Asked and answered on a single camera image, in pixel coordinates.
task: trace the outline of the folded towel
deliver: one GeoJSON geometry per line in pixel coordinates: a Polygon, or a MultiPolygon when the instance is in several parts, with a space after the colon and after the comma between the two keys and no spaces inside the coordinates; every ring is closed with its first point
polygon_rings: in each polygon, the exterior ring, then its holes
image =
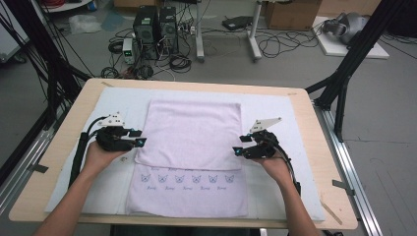
{"type": "Polygon", "coordinates": [[[149,166],[204,169],[241,169],[232,147],[242,146],[238,103],[152,100],[136,162],[149,166]]]}
{"type": "Polygon", "coordinates": [[[248,214],[242,170],[207,171],[135,165],[126,212],[169,217],[236,217],[248,214]]]}

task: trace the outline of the hand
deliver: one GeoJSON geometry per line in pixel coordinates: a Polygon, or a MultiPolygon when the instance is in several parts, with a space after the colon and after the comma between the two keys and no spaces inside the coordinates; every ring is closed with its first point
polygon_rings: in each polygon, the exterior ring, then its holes
{"type": "Polygon", "coordinates": [[[86,154],[86,163],[81,173],[95,178],[111,161],[127,151],[107,151],[101,148],[96,141],[89,144],[86,154]]]}
{"type": "Polygon", "coordinates": [[[276,152],[271,158],[254,159],[254,161],[258,162],[280,187],[287,183],[292,185],[292,179],[288,166],[278,152],[276,152]]]}

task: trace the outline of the white desk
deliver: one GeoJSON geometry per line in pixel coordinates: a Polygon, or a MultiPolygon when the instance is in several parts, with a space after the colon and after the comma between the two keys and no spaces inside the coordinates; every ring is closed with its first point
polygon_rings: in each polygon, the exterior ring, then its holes
{"type": "Polygon", "coordinates": [[[84,5],[87,5],[91,1],[92,0],[82,0],[80,3],[65,3],[64,5],[57,7],[57,8],[54,8],[54,7],[50,8],[47,6],[42,6],[42,8],[49,13],[64,12],[64,11],[69,11],[69,10],[76,9],[79,7],[83,7],[84,5]]]}
{"type": "MultiPolygon", "coordinates": [[[[320,229],[354,229],[357,220],[345,190],[334,187],[331,180],[340,181],[328,143],[307,93],[300,88],[267,88],[192,83],[89,80],[67,115],[61,128],[40,161],[48,166],[46,173],[34,172],[13,206],[9,217],[17,221],[42,221],[61,168],[74,147],[104,88],[140,88],[193,90],[229,93],[249,93],[287,96],[292,103],[305,151],[315,176],[325,221],[316,222],[320,229]]],[[[217,227],[286,228],[286,223],[273,219],[246,218],[169,218],[160,216],[82,214],[80,222],[111,224],[187,225],[217,227]]]]}
{"type": "MultiPolygon", "coordinates": [[[[255,5],[254,19],[252,21],[252,29],[248,31],[248,39],[251,44],[252,51],[254,52],[254,61],[258,61],[262,58],[260,48],[255,40],[255,33],[257,32],[258,20],[262,8],[262,0],[257,0],[255,5]]],[[[196,47],[197,47],[197,59],[200,62],[205,61],[205,50],[203,48],[203,36],[202,36],[202,0],[197,0],[197,28],[196,28],[196,47]]]]}

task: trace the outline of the desktop computer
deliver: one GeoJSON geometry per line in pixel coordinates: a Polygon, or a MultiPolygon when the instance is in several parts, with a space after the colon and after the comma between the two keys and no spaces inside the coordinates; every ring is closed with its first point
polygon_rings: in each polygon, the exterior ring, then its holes
{"type": "Polygon", "coordinates": [[[146,59],[158,59],[157,44],[161,36],[156,6],[139,7],[133,30],[140,53],[144,53],[146,59]]]}
{"type": "Polygon", "coordinates": [[[162,7],[159,12],[159,23],[163,38],[163,53],[177,54],[179,49],[175,7],[162,7]]]}

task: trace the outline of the aluminum frame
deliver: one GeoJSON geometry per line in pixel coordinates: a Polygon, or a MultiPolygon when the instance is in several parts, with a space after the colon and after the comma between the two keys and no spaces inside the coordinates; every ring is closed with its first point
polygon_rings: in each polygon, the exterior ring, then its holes
{"type": "Polygon", "coordinates": [[[355,167],[353,166],[346,145],[338,140],[338,137],[334,132],[334,118],[331,114],[331,111],[322,110],[319,107],[315,107],[315,109],[319,110],[317,113],[322,115],[322,118],[326,124],[326,126],[323,128],[327,128],[330,142],[332,143],[338,164],[343,172],[346,185],[348,188],[355,191],[355,195],[352,196],[352,198],[355,201],[368,235],[382,236],[383,232],[381,231],[380,224],[377,222],[371,205],[368,202],[368,198],[366,197],[358,174],[355,170],[355,167]]]}
{"type": "Polygon", "coordinates": [[[33,173],[32,167],[37,165],[52,142],[55,133],[64,118],[62,108],[57,110],[57,119],[49,129],[44,129],[36,136],[26,151],[25,155],[15,166],[7,180],[0,186],[0,215],[4,213],[7,206],[16,199],[16,195],[23,189],[26,182],[33,173]]]}

